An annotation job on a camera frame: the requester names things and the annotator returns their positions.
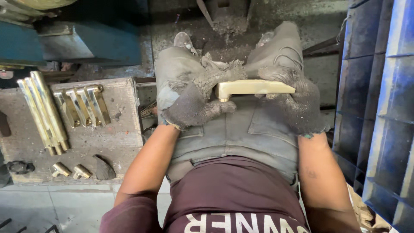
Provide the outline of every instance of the brass door handle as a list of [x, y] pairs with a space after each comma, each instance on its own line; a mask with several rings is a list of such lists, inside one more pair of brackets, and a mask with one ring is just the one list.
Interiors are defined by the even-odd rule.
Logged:
[[291, 94], [295, 88], [279, 81], [263, 79], [237, 80], [216, 85], [216, 96], [221, 102], [227, 102], [232, 94]]

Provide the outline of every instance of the brass fitting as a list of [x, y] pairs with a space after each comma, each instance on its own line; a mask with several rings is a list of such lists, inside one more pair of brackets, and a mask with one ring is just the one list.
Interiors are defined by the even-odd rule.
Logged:
[[217, 83], [216, 96], [227, 102], [232, 94], [291, 94], [295, 88], [278, 81], [247, 79]]
[[53, 168], [55, 169], [55, 171], [52, 173], [53, 177], [58, 177], [60, 174], [67, 177], [70, 176], [70, 174], [72, 174], [72, 172], [69, 171], [69, 169], [65, 167], [61, 162], [55, 163], [53, 165]]
[[75, 174], [73, 175], [74, 179], [80, 179], [81, 177], [85, 177], [86, 179], [89, 179], [92, 176], [92, 173], [90, 173], [81, 164], [76, 165], [76, 167], [74, 167], [73, 170], [75, 171]]

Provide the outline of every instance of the wooden board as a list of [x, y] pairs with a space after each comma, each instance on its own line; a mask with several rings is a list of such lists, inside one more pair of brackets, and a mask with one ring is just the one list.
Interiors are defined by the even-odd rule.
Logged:
[[[44, 148], [29, 107], [19, 88], [0, 91], [0, 111], [7, 115], [12, 131], [10, 137], [0, 138], [0, 146], [5, 162], [23, 160], [33, 162], [34, 172], [25, 175], [12, 174], [13, 182], [22, 185], [63, 185], [63, 184], [119, 184], [138, 151], [143, 145], [135, 83], [132, 78], [117, 78], [79, 83], [54, 84], [52, 90], [87, 85], [102, 84], [103, 99], [108, 108], [111, 123], [106, 126], [71, 128], [62, 117], [70, 149], [62, 154], [50, 156]], [[96, 159], [100, 154], [113, 166], [117, 176], [113, 180], [96, 179]], [[63, 163], [73, 172], [73, 168], [82, 164], [93, 176], [79, 180], [70, 177], [52, 177], [53, 164]]]

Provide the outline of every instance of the torn glove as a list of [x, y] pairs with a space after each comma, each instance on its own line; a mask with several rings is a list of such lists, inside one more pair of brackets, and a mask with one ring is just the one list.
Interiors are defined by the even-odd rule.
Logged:
[[161, 117], [179, 130], [203, 125], [225, 112], [234, 112], [236, 105], [232, 101], [208, 102], [212, 89], [217, 83], [247, 79], [243, 62], [239, 60], [214, 62], [208, 53], [201, 58], [201, 64], [205, 71], [192, 74], [191, 82], [179, 91], [177, 100], [161, 112]]
[[311, 138], [314, 133], [329, 130], [320, 114], [319, 89], [305, 77], [303, 71], [283, 66], [265, 66], [259, 70], [259, 76], [296, 89], [292, 94], [267, 94], [266, 98], [275, 101], [285, 122], [297, 135]]

